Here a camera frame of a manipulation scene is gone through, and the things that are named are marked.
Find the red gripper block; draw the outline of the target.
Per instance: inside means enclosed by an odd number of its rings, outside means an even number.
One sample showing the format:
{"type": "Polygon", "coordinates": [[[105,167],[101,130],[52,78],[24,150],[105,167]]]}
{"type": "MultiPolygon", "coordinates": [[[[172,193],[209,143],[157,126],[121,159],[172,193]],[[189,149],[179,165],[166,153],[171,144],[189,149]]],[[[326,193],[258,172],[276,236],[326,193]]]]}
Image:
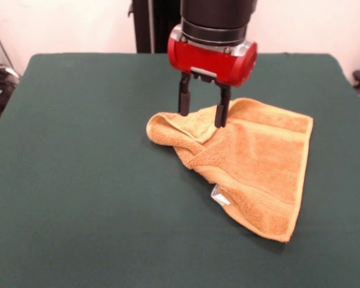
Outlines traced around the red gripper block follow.
{"type": "Polygon", "coordinates": [[[176,25],[169,36],[167,54],[171,66],[183,73],[179,82],[178,113],[187,116],[190,108],[189,74],[207,76],[218,82],[220,103],[215,126],[226,126],[230,86],[241,86],[249,78],[257,61],[257,43],[245,40],[236,46],[209,46],[191,41],[176,25]]]}

